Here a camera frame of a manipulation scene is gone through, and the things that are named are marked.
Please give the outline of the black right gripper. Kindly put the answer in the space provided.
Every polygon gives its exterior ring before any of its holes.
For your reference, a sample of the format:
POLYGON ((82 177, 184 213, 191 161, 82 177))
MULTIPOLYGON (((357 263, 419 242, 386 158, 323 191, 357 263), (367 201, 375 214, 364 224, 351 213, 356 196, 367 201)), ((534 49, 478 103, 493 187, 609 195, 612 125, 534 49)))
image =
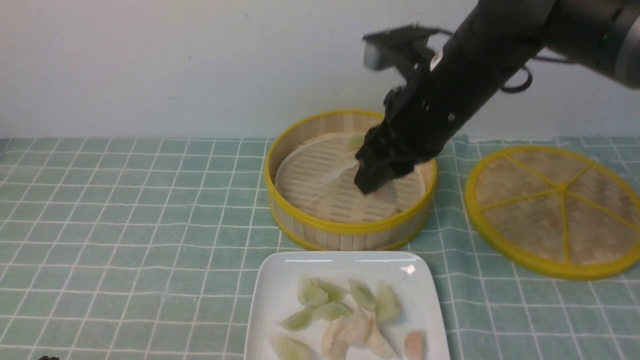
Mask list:
POLYGON ((379 191, 442 151, 458 130, 464 85, 455 71, 420 71, 391 96, 382 122, 366 132, 355 153, 354 184, 362 194, 379 191))

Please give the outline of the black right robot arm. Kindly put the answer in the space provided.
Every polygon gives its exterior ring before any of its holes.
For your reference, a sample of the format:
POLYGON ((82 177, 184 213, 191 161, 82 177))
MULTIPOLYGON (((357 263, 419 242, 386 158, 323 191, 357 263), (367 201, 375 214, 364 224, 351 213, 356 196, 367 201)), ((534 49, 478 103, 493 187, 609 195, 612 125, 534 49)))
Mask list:
POLYGON ((544 49, 639 88, 637 0, 480 0, 440 50, 428 47, 438 27, 410 24, 363 36, 371 71, 397 69, 406 84, 389 91, 382 122, 355 154, 354 184, 372 194, 429 162, 507 82, 544 49))

